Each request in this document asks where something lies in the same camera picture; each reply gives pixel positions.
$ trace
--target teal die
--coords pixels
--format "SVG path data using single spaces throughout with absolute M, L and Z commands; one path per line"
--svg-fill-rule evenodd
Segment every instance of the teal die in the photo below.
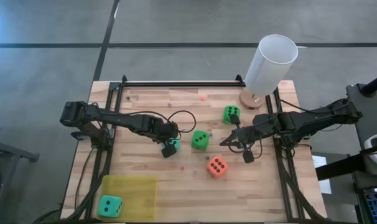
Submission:
M 174 145 L 176 149 L 179 149 L 179 147 L 180 147 L 180 141 L 178 139 L 169 139 L 168 142 L 169 142 L 169 144 Z
M 122 198 L 110 195 L 103 195 L 100 199 L 98 213 L 103 217 L 116 218 L 121 214 Z
M 207 150 L 209 142 L 209 134 L 205 131 L 194 131 L 194 136 L 191 141 L 191 146 L 194 149 Z
M 223 114 L 223 122 L 225 124 L 231 124 L 230 116 L 231 114 L 237 115 L 237 117 L 240 117 L 240 109 L 236 106 L 226 106 L 225 112 Z

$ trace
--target wooden tabletop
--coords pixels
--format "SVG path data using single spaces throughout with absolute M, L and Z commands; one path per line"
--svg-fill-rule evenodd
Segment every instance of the wooden tabletop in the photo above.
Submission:
M 105 106 L 109 82 L 94 82 L 89 103 Z M 238 99 L 241 87 L 132 87 L 124 88 L 121 113 L 156 111 L 168 117 L 178 110 L 191 111 L 196 119 L 195 129 L 212 133 L 208 149 L 192 149 L 192 134 L 182 134 L 180 151 L 164 159 L 160 146 L 150 139 L 117 128 L 111 162 L 111 175 L 146 175 L 158 178 L 155 222 L 282 222 L 286 213 L 282 200 L 276 155 L 271 138 L 263 139 L 263 154 L 250 164 L 245 164 L 241 154 L 233 154 L 219 143 L 234 128 L 222 122 L 227 105 L 241 110 L 241 126 L 251 125 L 256 114 L 267 113 L 266 104 L 259 110 L 244 109 Z M 292 81 L 279 84 L 280 97 L 298 105 Z M 295 108 L 283 104 L 283 111 Z M 192 117 L 179 113 L 173 117 L 179 129 L 190 129 Z M 62 218 L 73 212 L 75 191 L 83 163 L 90 152 L 90 142 L 81 141 L 71 170 Z M 252 151 L 260 152 L 258 142 Z M 95 153 L 87 165 L 80 187 L 79 199 L 87 193 L 93 170 Z M 228 163 L 228 170 L 215 180 L 205 169 L 206 157 L 221 156 Z M 321 215 L 326 217 L 312 155 L 306 146 L 296 148 L 294 162 L 299 188 Z M 92 215 L 96 216 L 98 195 Z M 295 209 L 291 194 L 292 208 Z

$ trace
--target gray floor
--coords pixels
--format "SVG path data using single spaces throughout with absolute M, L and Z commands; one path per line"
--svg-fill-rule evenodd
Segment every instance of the gray floor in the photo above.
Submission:
M 0 43 L 102 43 L 113 0 L 0 0 Z M 377 42 L 377 0 L 122 0 L 110 42 Z M 231 80 L 255 49 L 108 49 L 100 80 Z M 0 141 L 40 152 L 23 162 L 0 216 L 30 223 L 62 203 L 76 141 L 59 122 L 67 100 L 86 100 L 100 49 L 0 49 Z M 345 97 L 377 77 L 377 48 L 307 48 L 285 79 L 304 108 Z M 355 154 L 353 126 L 318 133 L 315 151 Z M 355 220 L 351 208 L 341 221 Z

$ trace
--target orange die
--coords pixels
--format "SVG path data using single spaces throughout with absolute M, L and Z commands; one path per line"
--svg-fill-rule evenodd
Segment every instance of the orange die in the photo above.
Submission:
M 226 170 L 227 163 L 219 156 L 215 156 L 207 164 L 207 170 L 213 178 L 218 179 Z

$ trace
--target yellow tray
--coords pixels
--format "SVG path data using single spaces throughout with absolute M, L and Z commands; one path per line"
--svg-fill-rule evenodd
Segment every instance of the yellow tray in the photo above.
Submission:
M 101 196 L 112 195 L 123 199 L 122 211 L 117 218 L 102 217 L 99 220 L 133 222 L 154 221 L 157 179 L 155 177 L 106 175 L 103 177 Z

